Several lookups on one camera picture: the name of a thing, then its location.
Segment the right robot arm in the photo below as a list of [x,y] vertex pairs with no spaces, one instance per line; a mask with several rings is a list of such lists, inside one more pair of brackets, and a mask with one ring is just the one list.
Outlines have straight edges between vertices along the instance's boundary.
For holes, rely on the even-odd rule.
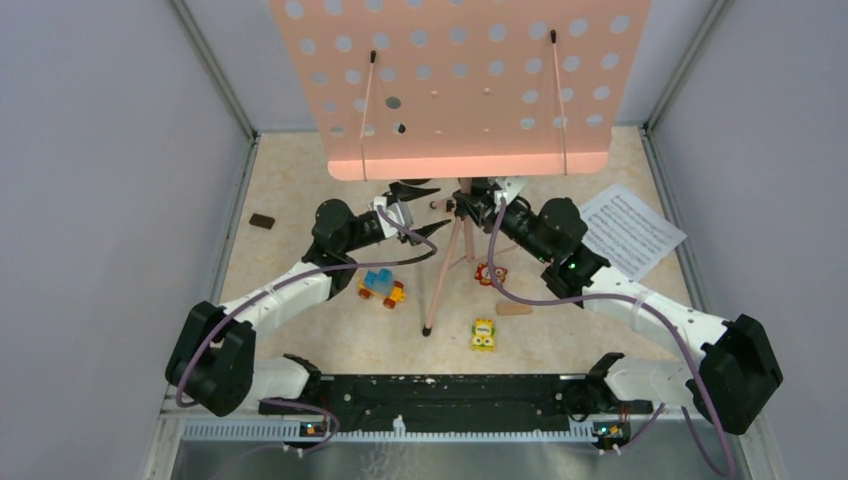
[[574,303],[608,316],[678,356],[670,362],[613,355],[586,385],[594,409],[612,412],[631,400],[666,403],[694,408],[723,432],[742,435],[783,383],[760,321],[708,314],[628,278],[584,243],[588,226],[571,199],[550,199],[534,212],[495,185],[452,197],[457,217],[490,236],[504,234],[545,264],[550,305]]

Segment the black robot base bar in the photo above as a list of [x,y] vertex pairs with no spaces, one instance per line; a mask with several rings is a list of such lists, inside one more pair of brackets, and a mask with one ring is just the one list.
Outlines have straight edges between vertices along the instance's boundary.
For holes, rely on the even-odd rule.
[[310,381],[305,400],[335,414],[343,432],[564,432],[617,413],[609,391],[583,375],[334,375]]

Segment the pink music stand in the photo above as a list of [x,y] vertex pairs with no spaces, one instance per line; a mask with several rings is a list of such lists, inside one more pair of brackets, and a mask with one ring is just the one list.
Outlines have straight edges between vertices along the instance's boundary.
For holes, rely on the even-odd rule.
[[648,1],[274,1],[341,181],[602,170]]

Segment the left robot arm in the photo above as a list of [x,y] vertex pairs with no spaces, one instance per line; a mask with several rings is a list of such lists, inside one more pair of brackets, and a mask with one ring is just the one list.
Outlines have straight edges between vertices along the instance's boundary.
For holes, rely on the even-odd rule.
[[260,338],[343,291],[362,267],[350,255],[355,250],[396,238],[429,247],[429,252],[408,259],[409,264],[434,256],[438,249],[428,237],[446,223],[416,228],[409,208],[410,202],[434,192],[432,188],[393,182],[361,214],[354,213],[341,199],[325,200],[315,211],[311,245],[285,274],[238,300],[194,305],[165,369],[165,378],[175,389],[177,406],[200,405],[224,417],[251,392],[281,386],[280,395],[292,410],[302,414],[314,410],[321,388],[297,361],[286,359],[269,380],[254,380]]

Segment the sheet music page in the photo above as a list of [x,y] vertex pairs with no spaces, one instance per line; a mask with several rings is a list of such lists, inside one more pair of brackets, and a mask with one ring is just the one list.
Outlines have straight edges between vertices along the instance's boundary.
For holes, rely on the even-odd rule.
[[614,184],[580,207],[588,226],[584,244],[624,275],[640,281],[687,235],[622,184]]

